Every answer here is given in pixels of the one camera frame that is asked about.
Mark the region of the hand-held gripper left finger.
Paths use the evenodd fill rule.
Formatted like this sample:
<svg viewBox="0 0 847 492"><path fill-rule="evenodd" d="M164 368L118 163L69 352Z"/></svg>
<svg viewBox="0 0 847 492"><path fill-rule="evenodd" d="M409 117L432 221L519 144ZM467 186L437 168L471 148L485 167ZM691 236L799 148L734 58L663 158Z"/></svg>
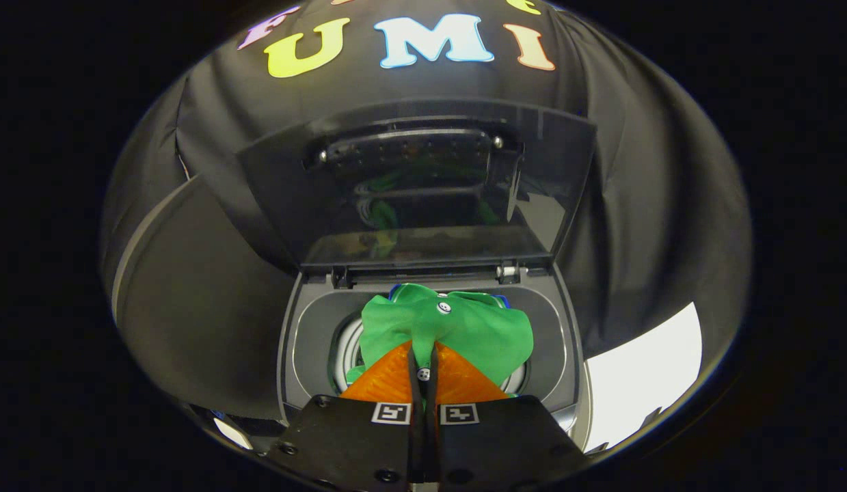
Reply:
<svg viewBox="0 0 847 492"><path fill-rule="evenodd" d="M427 475L417 369L404 342L342 395L314 396L269 449L268 464L317 490L411 490Z"/></svg>

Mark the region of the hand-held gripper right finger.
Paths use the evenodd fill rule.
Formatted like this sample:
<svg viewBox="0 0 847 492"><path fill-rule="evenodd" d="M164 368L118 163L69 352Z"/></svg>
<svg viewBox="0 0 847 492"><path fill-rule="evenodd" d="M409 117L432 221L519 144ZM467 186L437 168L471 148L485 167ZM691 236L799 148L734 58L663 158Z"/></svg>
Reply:
<svg viewBox="0 0 847 492"><path fill-rule="evenodd" d="M536 396L509 396L437 342L427 392L427 480L439 491L541 491L591 460Z"/></svg>

